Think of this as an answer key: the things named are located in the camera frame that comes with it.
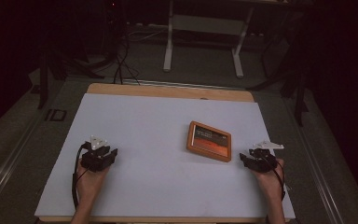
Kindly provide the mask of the wooden picture frame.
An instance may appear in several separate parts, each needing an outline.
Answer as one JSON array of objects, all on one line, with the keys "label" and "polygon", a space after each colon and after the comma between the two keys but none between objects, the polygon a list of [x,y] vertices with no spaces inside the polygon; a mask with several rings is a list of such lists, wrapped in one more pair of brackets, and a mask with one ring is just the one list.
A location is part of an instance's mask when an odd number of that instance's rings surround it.
[{"label": "wooden picture frame", "polygon": [[223,162],[231,161],[231,134],[191,121],[186,148],[198,155]]}]

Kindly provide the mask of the black floor socket plate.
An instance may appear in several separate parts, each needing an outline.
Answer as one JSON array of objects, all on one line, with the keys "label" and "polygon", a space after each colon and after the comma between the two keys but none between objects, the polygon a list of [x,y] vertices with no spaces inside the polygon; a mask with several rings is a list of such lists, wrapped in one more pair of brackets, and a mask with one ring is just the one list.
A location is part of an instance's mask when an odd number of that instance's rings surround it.
[{"label": "black floor socket plate", "polygon": [[45,116],[45,121],[64,121],[66,115],[66,110],[50,109]]}]

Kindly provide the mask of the black equipment tower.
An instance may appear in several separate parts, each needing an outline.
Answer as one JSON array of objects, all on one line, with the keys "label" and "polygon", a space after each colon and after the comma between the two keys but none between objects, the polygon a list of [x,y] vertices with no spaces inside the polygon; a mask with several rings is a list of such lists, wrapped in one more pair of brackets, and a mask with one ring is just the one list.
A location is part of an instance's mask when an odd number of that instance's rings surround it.
[{"label": "black equipment tower", "polygon": [[126,34],[126,15],[123,0],[103,0],[104,38],[106,57],[114,59]]}]

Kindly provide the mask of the metal floor rail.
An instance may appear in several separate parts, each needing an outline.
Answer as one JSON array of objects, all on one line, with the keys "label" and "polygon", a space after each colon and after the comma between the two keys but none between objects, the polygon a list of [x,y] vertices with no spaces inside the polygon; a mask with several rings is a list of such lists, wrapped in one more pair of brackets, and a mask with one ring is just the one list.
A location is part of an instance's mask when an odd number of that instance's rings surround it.
[{"label": "metal floor rail", "polygon": [[337,209],[336,201],[331,193],[330,187],[328,186],[324,178],[321,167],[313,153],[313,148],[311,147],[303,128],[300,127],[296,121],[291,100],[283,99],[282,101],[284,103],[287,113],[290,116],[291,122],[296,126],[296,132],[298,133],[301,145],[304,148],[306,154],[306,161],[309,165],[311,176],[324,205],[324,210],[328,216],[330,224],[340,224],[343,221],[342,215]]},{"label": "metal floor rail", "polygon": [[0,193],[5,187],[7,181],[10,179],[11,174],[17,166],[20,156],[23,154],[24,148],[31,138],[34,130],[38,127],[39,123],[44,119],[48,112],[46,106],[41,109],[37,109],[35,114],[32,115],[31,120],[28,122],[25,130],[21,133],[18,138],[16,145],[10,150],[6,160],[0,166]]}]

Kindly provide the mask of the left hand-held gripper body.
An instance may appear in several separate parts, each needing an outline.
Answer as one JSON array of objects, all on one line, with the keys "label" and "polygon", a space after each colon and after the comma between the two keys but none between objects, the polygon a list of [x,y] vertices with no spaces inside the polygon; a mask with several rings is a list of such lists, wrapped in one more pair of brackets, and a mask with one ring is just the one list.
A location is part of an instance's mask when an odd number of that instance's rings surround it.
[{"label": "left hand-held gripper body", "polygon": [[81,166],[92,172],[102,171],[106,165],[104,164],[105,156],[109,153],[110,146],[106,140],[92,135],[89,138],[91,150],[87,150],[81,156]]}]

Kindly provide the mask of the black metal stand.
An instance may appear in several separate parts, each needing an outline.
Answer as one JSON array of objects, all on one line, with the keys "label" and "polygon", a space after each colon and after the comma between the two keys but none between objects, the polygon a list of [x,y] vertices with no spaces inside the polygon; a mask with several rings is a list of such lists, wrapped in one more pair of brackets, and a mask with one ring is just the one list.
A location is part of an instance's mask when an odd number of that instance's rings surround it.
[{"label": "black metal stand", "polygon": [[48,101],[48,72],[51,72],[53,77],[57,80],[65,80],[68,77],[65,66],[68,65],[86,77],[102,78],[102,76],[94,73],[93,69],[107,65],[109,63],[109,59],[106,58],[105,60],[97,63],[83,64],[64,54],[56,47],[46,45],[41,49],[39,63],[40,73],[38,108],[41,109]]},{"label": "black metal stand", "polygon": [[284,81],[280,95],[283,98],[296,96],[294,118],[296,123],[302,127],[302,112],[304,106],[306,74],[310,70],[309,57],[304,54],[301,45],[300,35],[296,35],[289,43],[282,61],[278,65],[274,74],[260,84],[248,87],[248,91],[260,91],[275,83]]}]

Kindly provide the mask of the white table sheet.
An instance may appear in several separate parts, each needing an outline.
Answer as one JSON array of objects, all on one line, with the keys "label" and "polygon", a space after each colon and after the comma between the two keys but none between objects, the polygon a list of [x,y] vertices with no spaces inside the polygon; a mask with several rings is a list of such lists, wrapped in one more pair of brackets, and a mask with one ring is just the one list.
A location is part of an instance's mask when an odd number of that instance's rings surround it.
[{"label": "white table sheet", "polygon": [[[231,134],[231,161],[187,150],[192,121]],[[91,136],[118,151],[94,205],[99,219],[243,222],[267,214],[255,177],[240,159],[269,137],[258,104],[87,93],[35,210],[40,219],[66,220],[74,213],[76,153]]]}]

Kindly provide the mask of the white metal desk frame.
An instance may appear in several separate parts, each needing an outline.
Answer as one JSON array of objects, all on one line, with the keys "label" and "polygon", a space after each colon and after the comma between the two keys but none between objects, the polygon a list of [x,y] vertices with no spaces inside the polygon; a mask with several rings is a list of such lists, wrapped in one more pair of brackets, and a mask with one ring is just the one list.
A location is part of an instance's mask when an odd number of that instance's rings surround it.
[{"label": "white metal desk frame", "polygon": [[236,35],[238,44],[231,49],[232,60],[237,78],[243,78],[244,72],[241,65],[240,52],[246,37],[254,8],[250,7],[245,13],[244,21],[208,18],[175,14],[173,12],[174,0],[169,1],[168,36],[162,69],[170,72],[172,68],[172,34],[174,30],[211,33],[220,35]]}]

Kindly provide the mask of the person's right hand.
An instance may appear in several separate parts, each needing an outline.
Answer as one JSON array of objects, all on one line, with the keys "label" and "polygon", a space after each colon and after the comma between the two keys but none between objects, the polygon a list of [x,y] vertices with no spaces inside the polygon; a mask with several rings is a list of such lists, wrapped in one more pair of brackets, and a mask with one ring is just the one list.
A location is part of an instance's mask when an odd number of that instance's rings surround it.
[{"label": "person's right hand", "polygon": [[266,199],[279,198],[282,200],[283,185],[284,185],[284,160],[277,159],[278,166],[274,171],[267,173],[258,173],[253,171],[258,185],[261,188]]}]

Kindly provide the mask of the person's left hand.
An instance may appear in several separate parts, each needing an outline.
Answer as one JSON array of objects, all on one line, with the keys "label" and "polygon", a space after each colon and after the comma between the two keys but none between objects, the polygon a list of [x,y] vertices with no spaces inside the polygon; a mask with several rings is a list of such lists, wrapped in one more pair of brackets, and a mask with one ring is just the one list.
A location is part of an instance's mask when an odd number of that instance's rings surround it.
[{"label": "person's left hand", "polygon": [[78,167],[76,186],[80,206],[85,207],[94,205],[108,172],[109,168],[94,173],[82,166]]}]

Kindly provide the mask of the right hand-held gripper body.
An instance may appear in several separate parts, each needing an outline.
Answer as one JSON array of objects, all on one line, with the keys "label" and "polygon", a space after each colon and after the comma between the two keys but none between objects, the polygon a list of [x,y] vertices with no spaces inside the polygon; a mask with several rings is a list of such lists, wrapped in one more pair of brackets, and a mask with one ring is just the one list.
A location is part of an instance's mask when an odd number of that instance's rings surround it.
[{"label": "right hand-held gripper body", "polygon": [[274,170],[278,166],[278,162],[270,152],[272,149],[283,149],[283,145],[270,141],[254,144],[254,147],[249,150],[253,159],[250,160],[248,167],[258,173],[267,173]]}]

